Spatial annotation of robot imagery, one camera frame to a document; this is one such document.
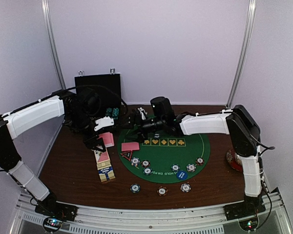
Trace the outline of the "pink cards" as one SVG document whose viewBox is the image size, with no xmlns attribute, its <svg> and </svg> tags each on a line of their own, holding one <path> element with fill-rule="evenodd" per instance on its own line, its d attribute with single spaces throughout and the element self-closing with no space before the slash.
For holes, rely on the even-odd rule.
<svg viewBox="0 0 293 234">
<path fill-rule="evenodd" d="M 138 151 L 140 144 L 138 142 L 125 142 L 121 144 L 121 152 Z"/>
</svg>

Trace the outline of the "pink backed card deck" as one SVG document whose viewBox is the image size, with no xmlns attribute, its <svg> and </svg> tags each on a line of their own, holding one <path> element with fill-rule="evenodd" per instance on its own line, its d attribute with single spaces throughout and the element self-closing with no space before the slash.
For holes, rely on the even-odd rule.
<svg viewBox="0 0 293 234">
<path fill-rule="evenodd" d="M 113 147 L 115 145 L 114 144 L 114 136 L 111 132 L 99 134 L 99 138 L 101 138 L 103 140 L 104 146 L 107 148 Z"/>
</svg>

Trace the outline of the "blue pink chips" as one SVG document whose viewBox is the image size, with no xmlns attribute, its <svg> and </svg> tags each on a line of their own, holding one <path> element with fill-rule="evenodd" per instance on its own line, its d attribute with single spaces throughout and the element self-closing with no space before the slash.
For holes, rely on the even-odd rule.
<svg viewBox="0 0 293 234">
<path fill-rule="evenodd" d="M 137 167 L 140 164 L 140 159 L 138 157 L 133 157 L 130 162 L 132 166 Z"/>
<path fill-rule="evenodd" d="M 195 170 L 196 170 L 196 165 L 195 164 L 190 163 L 190 164 L 187 165 L 187 171 L 188 172 L 195 172 Z"/>
</svg>

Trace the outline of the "red black 100 chip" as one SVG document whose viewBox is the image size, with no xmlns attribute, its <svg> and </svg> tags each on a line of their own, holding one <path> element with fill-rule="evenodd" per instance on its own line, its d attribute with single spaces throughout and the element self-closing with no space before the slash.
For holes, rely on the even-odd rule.
<svg viewBox="0 0 293 234">
<path fill-rule="evenodd" d="M 150 161 L 149 160 L 143 160 L 143 161 L 141 161 L 141 166 L 143 168 L 149 167 L 150 166 Z"/>
</svg>

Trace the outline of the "blue green chip stack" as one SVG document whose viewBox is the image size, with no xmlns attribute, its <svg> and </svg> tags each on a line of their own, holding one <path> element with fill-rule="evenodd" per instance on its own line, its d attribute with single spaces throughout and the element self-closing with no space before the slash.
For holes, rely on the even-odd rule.
<svg viewBox="0 0 293 234">
<path fill-rule="evenodd" d="M 141 189 L 141 187 L 140 187 L 140 185 L 139 184 L 132 184 L 131 186 L 130 186 L 130 191 L 132 192 L 132 193 L 138 193 L 139 191 L 140 191 L 140 189 Z"/>
</svg>

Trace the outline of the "blue small blind button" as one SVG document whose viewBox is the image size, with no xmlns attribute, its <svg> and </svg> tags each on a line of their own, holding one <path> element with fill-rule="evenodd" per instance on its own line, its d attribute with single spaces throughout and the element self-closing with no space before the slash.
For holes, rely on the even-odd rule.
<svg viewBox="0 0 293 234">
<path fill-rule="evenodd" d="M 180 170 L 177 172 L 176 177 L 179 180 L 186 180 L 188 178 L 188 174 L 186 171 Z"/>
</svg>

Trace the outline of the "red black chip stack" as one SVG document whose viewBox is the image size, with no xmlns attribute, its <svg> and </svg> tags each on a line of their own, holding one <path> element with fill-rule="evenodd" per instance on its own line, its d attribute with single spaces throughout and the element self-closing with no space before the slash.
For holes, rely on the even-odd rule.
<svg viewBox="0 0 293 234">
<path fill-rule="evenodd" d="M 167 194 L 167 188 L 164 187 L 164 186 L 160 186 L 158 189 L 157 189 L 157 194 L 159 196 L 165 196 Z"/>
</svg>

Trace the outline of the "blue pink chip stack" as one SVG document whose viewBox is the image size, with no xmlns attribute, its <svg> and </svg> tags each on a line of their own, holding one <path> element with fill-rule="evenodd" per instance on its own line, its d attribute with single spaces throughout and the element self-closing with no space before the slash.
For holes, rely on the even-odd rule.
<svg viewBox="0 0 293 234">
<path fill-rule="evenodd" d="M 188 192 L 191 191 L 191 186 L 190 186 L 190 184 L 188 184 L 188 183 L 183 183 L 183 184 L 181 185 L 180 189 L 181 189 L 181 191 L 182 191 L 183 193 L 188 193 Z"/>
</svg>

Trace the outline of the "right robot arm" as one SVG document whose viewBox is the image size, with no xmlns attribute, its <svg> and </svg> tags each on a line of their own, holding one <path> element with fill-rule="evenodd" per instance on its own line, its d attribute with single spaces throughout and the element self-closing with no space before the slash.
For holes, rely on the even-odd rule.
<svg viewBox="0 0 293 234">
<path fill-rule="evenodd" d="M 190 179 L 192 192 L 184 194 L 177 191 L 176 185 L 168 187 L 168 197 L 159 196 L 156 184 L 138 180 L 142 191 L 128 193 L 127 207 L 131 209 L 176 209 L 181 207 L 199 207 L 242 200 L 241 212 L 251 215 L 259 208 L 263 191 L 262 160 L 259 159 L 261 146 L 260 129 L 243 105 L 237 105 L 224 113 L 194 114 L 184 106 L 178 121 L 186 124 L 181 130 L 196 136 L 206 134 L 211 140 L 211 159 L 203 172 Z M 227 146 L 231 146 L 241 156 L 243 175 L 232 175 L 224 168 L 222 158 Z"/>
</svg>

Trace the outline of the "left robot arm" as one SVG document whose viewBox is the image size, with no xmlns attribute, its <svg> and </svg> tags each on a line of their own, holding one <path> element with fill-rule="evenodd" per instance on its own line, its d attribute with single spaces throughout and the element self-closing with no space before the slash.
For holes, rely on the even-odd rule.
<svg viewBox="0 0 293 234">
<path fill-rule="evenodd" d="M 27 89 L 8 90 L 0 89 L 0 111 L 8 112 L 43 98 L 52 93 L 51 89 Z M 38 174 L 47 159 L 48 149 L 57 138 L 56 130 L 60 127 L 62 118 L 49 120 L 36 126 L 15 139 L 16 149 L 24 162 L 36 174 Z M 82 144 L 79 136 L 69 143 L 65 138 L 63 143 L 58 144 L 59 150 L 64 153 L 64 159 L 56 159 L 60 163 L 57 169 L 63 169 L 63 175 L 67 175 L 71 168 L 69 157 L 77 159 L 84 168 L 94 167 L 94 154 Z M 18 200 L 20 190 L 16 183 L 3 172 L 0 172 L 0 210 L 12 209 Z"/>
</svg>

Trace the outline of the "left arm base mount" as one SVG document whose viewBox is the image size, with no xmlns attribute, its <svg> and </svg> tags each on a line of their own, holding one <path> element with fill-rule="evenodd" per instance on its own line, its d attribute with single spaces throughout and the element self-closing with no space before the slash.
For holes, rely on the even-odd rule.
<svg viewBox="0 0 293 234">
<path fill-rule="evenodd" d="M 62 221 L 74 221 L 77 215 L 77 211 L 77 206 L 59 203 L 55 200 L 37 200 L 37 205 L 35 207 L 36 213 L 55 217 L 56 219 L 60 219 Z"/>
</svg>

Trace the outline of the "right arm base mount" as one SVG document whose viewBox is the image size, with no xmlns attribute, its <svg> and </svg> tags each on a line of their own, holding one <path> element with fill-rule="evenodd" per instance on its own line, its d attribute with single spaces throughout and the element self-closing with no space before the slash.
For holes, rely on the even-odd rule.
<svg viewBox="0 0 293 234">
<path fill-rule="evenodd" d="M 266 210 L 263 204 L 254 204 L 250 202 L 238 202 L 224 206 L 224 212 L 227 220 L 241 219 L 248 216 L 255 216 Z"/>
</svg>

